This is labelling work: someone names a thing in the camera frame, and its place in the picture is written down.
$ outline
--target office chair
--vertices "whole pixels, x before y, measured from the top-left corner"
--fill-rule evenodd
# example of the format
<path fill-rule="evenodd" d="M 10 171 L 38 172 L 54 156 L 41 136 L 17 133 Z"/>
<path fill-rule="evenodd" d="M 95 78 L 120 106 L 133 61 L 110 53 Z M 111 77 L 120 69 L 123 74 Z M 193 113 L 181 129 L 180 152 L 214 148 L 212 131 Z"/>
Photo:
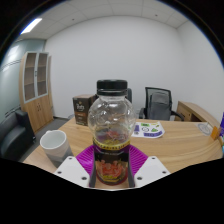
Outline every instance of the office chair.
<path fill-rule="evenodd" d="M 36 137 L 27 112 L 11 112 L 0 123 L 0 158 L 20 161 Z"/>
<path fill-rule="evenodd" d="M 169 121 L 170 116 L 174 115 L 178 116 L 181 121 L 184 121 L 182 115 L 175 111 L 172 111 L 172 97 L 170 90 L 152 87 L 145 87 L 145 90 L 145 108 L 141 108 L 140 110 L 140 119 Z"/>

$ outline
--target white mug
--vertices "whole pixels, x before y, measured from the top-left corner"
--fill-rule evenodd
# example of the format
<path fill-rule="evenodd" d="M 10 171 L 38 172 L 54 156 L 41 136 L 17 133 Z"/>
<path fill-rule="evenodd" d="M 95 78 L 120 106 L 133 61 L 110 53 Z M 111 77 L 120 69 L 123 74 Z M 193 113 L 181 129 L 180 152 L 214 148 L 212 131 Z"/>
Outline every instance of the white mug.
<path fill-rule="evenodd" d="M 59 167 L 68 156 L 73 156 L 67 136 L 63 131 L 47 131 L 41 137 L 40 145 L 56 167 Z"/>

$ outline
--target glass cabinet door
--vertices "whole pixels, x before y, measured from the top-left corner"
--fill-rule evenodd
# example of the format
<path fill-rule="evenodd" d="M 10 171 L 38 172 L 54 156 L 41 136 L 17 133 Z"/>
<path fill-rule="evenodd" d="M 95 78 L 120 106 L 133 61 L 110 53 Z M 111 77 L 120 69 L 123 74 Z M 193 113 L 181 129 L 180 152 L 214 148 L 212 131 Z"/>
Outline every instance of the glass cabinet door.
<path fill-rule="evenodd" d="M 26 64 L 24 68 L 24 97 L 25 101 L 35 98 L 34 88 L 34 72 L 36 53 L 28 53 L 26 57 Z"/>
<path fill-rule="evenodd" d="M 39 53 L 37 65 L 37 95 L 47 93 L 47 54 Z"/>

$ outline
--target jar label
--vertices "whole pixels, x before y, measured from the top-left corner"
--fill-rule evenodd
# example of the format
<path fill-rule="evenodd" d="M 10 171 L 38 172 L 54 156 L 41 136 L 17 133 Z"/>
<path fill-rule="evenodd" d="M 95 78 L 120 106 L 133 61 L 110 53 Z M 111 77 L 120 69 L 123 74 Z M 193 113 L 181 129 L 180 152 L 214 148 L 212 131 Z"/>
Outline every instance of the jar label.
<path fill-rule="evenodd" d="M 107 146 L 94 139 L 93 144 L 98 179 L 108 185 L 116 185 L 125 181 L 130 141 L 119 146 Z"/>

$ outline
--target cabinet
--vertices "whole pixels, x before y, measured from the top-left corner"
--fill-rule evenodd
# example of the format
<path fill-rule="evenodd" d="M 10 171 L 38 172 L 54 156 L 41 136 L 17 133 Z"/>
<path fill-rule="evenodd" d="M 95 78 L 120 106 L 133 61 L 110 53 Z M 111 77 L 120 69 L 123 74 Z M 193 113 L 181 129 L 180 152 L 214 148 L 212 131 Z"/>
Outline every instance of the cabinet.
<path fill-rule="evenodd" d="M 19 98 L 34 132 L 53 120 L 48 97 L 48 53 L 26 52 L 20 64 Z"/>
<path fill-rule="evenodd" d="M 219 122 L 211 114 L 194 103 L 178 101 L 177 113 L 183 115 L 184 121 L 208 122 L 212 127 L 219 127 Z M 180 121 L 180 118 L 176 116 L 175 121 Z"/>

